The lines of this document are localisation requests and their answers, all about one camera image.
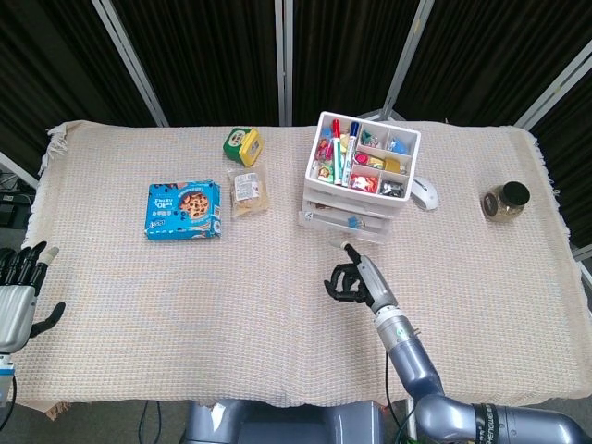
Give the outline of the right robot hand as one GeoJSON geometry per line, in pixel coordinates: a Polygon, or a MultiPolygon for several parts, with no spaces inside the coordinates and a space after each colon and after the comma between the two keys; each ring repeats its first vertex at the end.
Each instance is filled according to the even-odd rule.
{"type": "Polygon", "coordinates": [[[336,265],[329,280],[324,281],[327,294],[338,302],[365,304],[374,315],[381,309],[398,302],[387,281],[374,262],[360,254],[347,241],[335,241],[333,245],[343,250],[350,262],[336,265]]]}

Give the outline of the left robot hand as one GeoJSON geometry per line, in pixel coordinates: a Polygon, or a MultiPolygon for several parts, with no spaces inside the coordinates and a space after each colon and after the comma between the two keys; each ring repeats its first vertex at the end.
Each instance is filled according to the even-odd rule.
{"type": "Polygon", "coordinates": [[[19,252],[0,249],[0,362],[24,348],[30,339],[52,329],[65,312],[59,302],[43,321],[34,323],[38,297],[49,265],[59,253],[41,241],[19,252]]]}

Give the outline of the white desktop drawer organizer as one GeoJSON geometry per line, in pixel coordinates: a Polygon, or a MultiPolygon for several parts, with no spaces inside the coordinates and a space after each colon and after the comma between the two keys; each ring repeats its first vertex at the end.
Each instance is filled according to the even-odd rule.
{"type": "MultiPolygon", "coordinates": [[[[415,167],[419,155],[421,133],[415,129],[407,129],[393,122],[375,122],[360,117],[350,117],[325,111],[320,114],[314,136],[307,167],[304,173],[303,191],[306,187],[320,191],[344,194],[345,192],[367,193],[382,198],[411,200],[411,187],[415,178],[415,167]],[[348,145],[351,123],[360,123],[357,145],[351,169],[350,187],[342,183],[334,184],[334,161],[326,160],[322,154],[321,134],[333,119],[339,121],[340,138],[343,145],[348,145]],[[400,175],[384,170],[387,157],[397,158],[407,164],[408,174],[400,175]]],[[[303,197],[302,201],[311,201],[303,197]]],[[[360,213],[368,216],[394,219],[403,207],[387,208],[385,206],[366,206],[328,201],[315,202],[338,209],[360,213]]]]}

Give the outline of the white computer mouse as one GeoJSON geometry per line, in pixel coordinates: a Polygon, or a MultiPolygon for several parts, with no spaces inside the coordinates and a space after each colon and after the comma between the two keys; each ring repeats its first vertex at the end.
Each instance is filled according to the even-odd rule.
{"type": "Polygon", "coordinates": [[[427,179],[420,177],[413,179],[411,196],[416,205],[424,211],[433,211],[439,206],[436,188],[427,179]]]}

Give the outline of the green marker pen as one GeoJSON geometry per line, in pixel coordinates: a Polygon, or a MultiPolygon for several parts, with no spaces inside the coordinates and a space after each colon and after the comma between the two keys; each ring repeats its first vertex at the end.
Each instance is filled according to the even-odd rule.
{"type": "Polygon", "coordinates": [[[342,174],[345,162],[345,154],[347,152],[347,146],[343,145],[341,138],[333,138],[333,179],[335,185],[342,183],[342,174]]]}

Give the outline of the blue marker pen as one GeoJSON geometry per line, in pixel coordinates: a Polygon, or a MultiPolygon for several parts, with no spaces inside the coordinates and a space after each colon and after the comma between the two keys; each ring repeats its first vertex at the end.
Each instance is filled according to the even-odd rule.
{"type": "Polygon", "coordinates": [[[352,173],[353,157],[357,145],[357,138],[360,129],[360,123],[353,121],[350,127],[347,151],[345,155],[344,167],[342,172],[342,184],[346,187],[350,187],[350,178],[352,173]]]}

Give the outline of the beige woven tablecloth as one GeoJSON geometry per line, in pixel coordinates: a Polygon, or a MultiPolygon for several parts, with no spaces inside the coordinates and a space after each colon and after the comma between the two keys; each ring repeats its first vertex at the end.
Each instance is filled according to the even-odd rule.
{"type": "MultiPolygon", "coordinates": [[[[510,405],[592,394],[592,320],[535,139],[513,127],[412,129],[439,207],[407,203],[387,241],[357,248],[418,329],[446,393],[510,405]],[[484,194],[509,181],[530,201],[513,220],[487,219],[484,194]]],[[[147,240],[151,184],[229,185],[227,135],[84,120],[50,130],[26,242],[60,250],[37,315],[67,308],[16,356],[21,404],[405,397],[384,371],[371,311],[326,293],[346,253],[299,223],[314,128],[263,129],[267,211],[232,218],[224,200],[219,238],[147,240]]]]}

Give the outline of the glass jar black lid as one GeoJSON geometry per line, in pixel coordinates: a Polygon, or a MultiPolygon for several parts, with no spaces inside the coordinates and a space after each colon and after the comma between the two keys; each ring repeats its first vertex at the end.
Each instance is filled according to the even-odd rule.
{"type": "Polygon", "coordinates": [[[481,208],[487,219],[508,222],[518,217],[529,201],[528,188],[521,182],[509,181],[485,193],[481,208]]]}

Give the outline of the clear snack packet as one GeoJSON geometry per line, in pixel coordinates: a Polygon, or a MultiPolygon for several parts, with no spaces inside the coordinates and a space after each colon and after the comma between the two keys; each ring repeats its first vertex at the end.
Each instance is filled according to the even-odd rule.
{"type": "Polygon", "coordinates": [[[231,217],[258,214],[269,208],[266,173],[261,166],[228,172],[231,217]]]}

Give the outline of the red marker pen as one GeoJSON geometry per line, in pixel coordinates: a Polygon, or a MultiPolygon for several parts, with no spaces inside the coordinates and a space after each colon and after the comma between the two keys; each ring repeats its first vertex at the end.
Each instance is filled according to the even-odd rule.
{"type": "Polygon", "coordinates": [[[321,148],[326,160],[332,160],[334,154],[340,153],[340,126],[337,119],[333,119],[328,127],[323,128],[321,148]]]}

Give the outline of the grey robot torso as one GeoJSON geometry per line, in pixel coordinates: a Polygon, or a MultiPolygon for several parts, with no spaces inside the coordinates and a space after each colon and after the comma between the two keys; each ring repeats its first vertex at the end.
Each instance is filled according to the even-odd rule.
{"type": "Polygon", "coordinates": [[[179,444],[383,444],[380,406],[357,401],[333,407],[279,408],[261,401],[192,402],[179,444]]]}

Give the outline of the blue cookie box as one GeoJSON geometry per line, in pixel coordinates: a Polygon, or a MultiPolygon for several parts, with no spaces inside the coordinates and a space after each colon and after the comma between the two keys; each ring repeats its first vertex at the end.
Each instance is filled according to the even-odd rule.
{"type": "Polygon", "coordinates": [[[219,185],[210,179],[151,184],[144,233],[150,241],[220,237],[219,185]]]}

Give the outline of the green and yellow tin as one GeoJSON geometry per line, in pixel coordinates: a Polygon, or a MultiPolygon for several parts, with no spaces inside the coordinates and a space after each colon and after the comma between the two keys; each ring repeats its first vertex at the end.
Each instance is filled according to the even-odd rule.
{"type": "Polygon", "coordinates": [[[223,151],[230,160],[252,167],[263,147],[263,140],[256,128],[237,127],[228,135],[223,151]]]}

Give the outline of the grey metal screen post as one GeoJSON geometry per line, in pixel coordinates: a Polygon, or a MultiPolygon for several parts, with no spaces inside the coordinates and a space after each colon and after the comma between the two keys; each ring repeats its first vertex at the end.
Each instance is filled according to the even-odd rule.
{"type": "Polygon", "coordinates": [[[514,123],[530,131],[590,70],[592,39],[514,123]]]}
{"type": "Polygon", "coordinates": [[[154,123],[161,128],[168,127],[166,113],[112,0],[91,0],[91,2],[154,123]]]}
{"type": "Polygon", "coordinates": [[[381,121],[391,119],[394,105],[401,92],[402,85],[412,64],[417,46],[421,41],[434,4],[435,0],[419,0],[412,24],[401,50],[399,61],[392,76],[385,102],[379,114],[381,121]]]}
{"type": "Polygon", "coordinates": [[[278,122],[293,123],[294,0],[274,0],[278,122]]]}

